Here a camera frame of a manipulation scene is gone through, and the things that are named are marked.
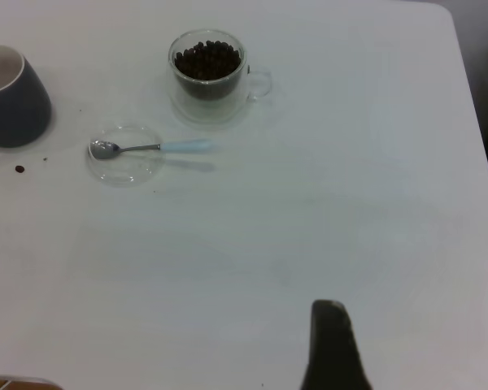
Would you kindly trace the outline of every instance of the white table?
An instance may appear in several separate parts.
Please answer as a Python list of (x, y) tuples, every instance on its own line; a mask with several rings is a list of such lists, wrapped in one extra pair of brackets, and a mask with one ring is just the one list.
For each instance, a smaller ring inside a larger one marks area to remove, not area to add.
[[(163, 89), (169, 44), (205, 26), (275, 80), (211, 132), (179, 121)], [(375, 388), (488, 389), (488, 170), (446, 11), (0, 0), (0, 43), (25, 53), (56, 118), (0, 150), (0, 374), (297, 388), (311, 303), (333, 298)], [(221, 151), (107, 187), (85, 144), (113, 115)]]

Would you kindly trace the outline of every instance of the clear glass plate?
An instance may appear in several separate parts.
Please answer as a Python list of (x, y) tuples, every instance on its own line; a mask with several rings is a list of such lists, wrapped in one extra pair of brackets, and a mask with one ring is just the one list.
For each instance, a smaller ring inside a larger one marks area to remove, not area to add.
[[(117, 123), (105, 127), (92, 141), (109, 141), (120, 148), (152, 145), (162, 142), (156, 132), (140, 123)], [(147, 181), (161, 168), (164, 154), (157, 150), (125, 152), (108, 160), (97, 160), (90, 153), (87, 159), (89, 168), (98, 179), (115, 186), (129, 186)]]

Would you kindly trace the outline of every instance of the light blue spoon handle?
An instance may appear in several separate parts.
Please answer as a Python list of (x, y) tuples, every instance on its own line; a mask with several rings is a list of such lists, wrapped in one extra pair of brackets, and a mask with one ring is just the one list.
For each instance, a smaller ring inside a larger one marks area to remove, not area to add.
[(213, 147), (210, 140), (164, 142), (161, 151), (166, 153), (202, 153)]

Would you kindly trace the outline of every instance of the glass mug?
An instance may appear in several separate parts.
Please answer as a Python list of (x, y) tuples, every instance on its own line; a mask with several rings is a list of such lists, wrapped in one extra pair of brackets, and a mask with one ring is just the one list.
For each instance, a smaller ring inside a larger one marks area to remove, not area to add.
[[(241, 62), (231, 74), (216, 80), (188, 77), (175, 65), (177, 53), (202, 42), (221, 41), (238, 51)], [(271, 72), (252, 71), (242, 43), (227, 32), (215, 29), (188, 31), (178, 37), (168, 51), (167, 90), (173, 105), (187, 119), (204, 124), (224, 122), (234, 116), (248, 100), (257, 100), (269, 93)]]

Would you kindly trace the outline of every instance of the mug handle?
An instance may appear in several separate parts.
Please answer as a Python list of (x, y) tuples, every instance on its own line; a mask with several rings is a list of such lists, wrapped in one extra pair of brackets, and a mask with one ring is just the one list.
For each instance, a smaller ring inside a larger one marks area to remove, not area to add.
[(249, 95), (247, 100), (256, 102), (271, 92), (271, 72), (265, 67), (254, 67), (254, 71), (247, 67)]

